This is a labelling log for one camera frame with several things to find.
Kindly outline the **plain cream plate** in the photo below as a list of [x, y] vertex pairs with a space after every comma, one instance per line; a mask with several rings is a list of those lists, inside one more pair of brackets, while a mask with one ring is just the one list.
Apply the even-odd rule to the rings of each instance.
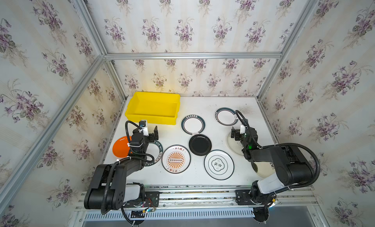
[[235, 141], [234, 138], [231, 138], [231, 133], [227, 135], [227, 146], [233, 153], [243, 156], [243, 152], [242, 152], [243, 146], [241, 142]]

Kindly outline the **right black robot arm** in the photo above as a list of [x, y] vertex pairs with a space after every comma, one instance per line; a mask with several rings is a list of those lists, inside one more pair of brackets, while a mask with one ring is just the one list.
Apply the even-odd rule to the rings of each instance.
[[256, 205], [270, 203], [279, 193], [309, 187], [318, 179], [321, 164], [308, 147], [297, 143], [282, 143], [261, 147], [257, 144], [256, 130], [241, 126], [232, 128], [230, 137], [242, 146], [244, 158], [256, 163], [272, 163], [274, 172], [253, 182], [249, 199]]

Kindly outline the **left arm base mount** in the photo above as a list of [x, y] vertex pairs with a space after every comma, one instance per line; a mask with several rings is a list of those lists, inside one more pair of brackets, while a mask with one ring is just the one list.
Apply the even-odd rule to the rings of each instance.
[[160, 192], [150, 191], [146, 192], [136, 200], [128, 201], [128, 207], [158, 207], [160, 200]]

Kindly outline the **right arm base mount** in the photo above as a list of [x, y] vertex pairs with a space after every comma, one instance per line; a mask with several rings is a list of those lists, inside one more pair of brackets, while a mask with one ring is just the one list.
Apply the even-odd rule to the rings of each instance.
[[273, 203], [274, 194], [262, 194], [251, 190], [235, 190], [235, 201], [238, 205], [268, 205]]

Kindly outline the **cream plate black floral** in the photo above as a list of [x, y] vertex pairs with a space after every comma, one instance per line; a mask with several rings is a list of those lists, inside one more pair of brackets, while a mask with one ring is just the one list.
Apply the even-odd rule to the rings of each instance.
[[252, 162], [251, 165], [255, 173], [262, 178], [266, 178], [275, 173], [275, 168], [272, 162]]

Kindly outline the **white plate black quatrefoil outline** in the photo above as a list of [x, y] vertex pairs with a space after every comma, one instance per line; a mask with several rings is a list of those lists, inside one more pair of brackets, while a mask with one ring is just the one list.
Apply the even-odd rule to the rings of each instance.
[[215, 180], [229, 179], [234, 173], [233, 159], [222, 150], [213, 150], [205, 156], [206, 173]]

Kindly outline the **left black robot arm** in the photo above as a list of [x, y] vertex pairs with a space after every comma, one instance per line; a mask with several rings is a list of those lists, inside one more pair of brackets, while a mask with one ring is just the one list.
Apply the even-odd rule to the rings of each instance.
[[155, 161], [154, 156], [147, 153], [147, 148], [159, 139], [158, 127], [152, 133], [146, 133], [146, 129], [146, 126], [136, 126], [130, 135], [126, 127], [128, 154], [112, 164], [96, 167], [84, 199], [85, 209], [99, 210], [104, 215], [122, 208], [126, 198], [136, 200], [140, 197], [141, 184], [135, 184], [137, 191], [126, 192], [129, 186], [127, 177], [142, 170], [146, 163]]

